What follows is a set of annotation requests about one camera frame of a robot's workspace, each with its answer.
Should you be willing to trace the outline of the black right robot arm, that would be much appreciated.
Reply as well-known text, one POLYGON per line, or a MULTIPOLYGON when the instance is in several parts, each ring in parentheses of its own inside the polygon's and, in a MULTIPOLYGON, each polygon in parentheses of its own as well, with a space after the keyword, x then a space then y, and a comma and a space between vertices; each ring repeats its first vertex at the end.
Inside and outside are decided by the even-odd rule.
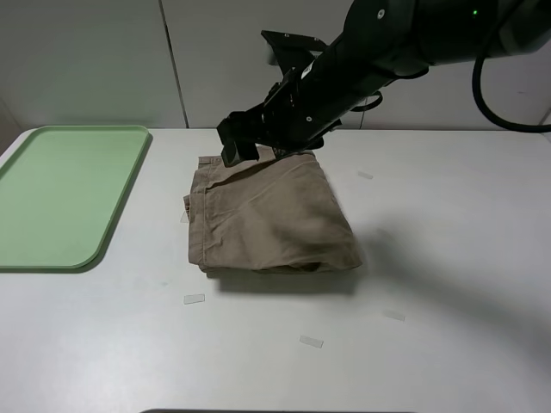
POLYGON ((548 43, 547 1, 355 1, 331 44, 267 30, 263 38, 282 80, 263 102, 218 125, 227 167, 258 159, 261 146, 279 158, 316 150, 344 114, 377 107, 384 87, 462 62, 474 66, 474 101, 493 125, 518 133, 550 130, 496 115, 481 88, 486 60, 528 54, 548 43))

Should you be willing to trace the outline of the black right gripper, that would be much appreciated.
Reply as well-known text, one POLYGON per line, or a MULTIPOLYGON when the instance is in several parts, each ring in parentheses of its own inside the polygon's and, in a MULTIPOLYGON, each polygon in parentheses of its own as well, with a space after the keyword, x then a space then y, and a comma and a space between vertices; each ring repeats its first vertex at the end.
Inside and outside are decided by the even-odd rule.
POLYGON ((223 145, 226 167, 257 161, 256 144, 270 147, 276 155, 312 151, 324 145, 325 134, 342 125, 328 121, 304 106, 300 96, 300 71, 293 68, 274 84, 264 102, 246 112, 231 112, 216 127, 223 145))

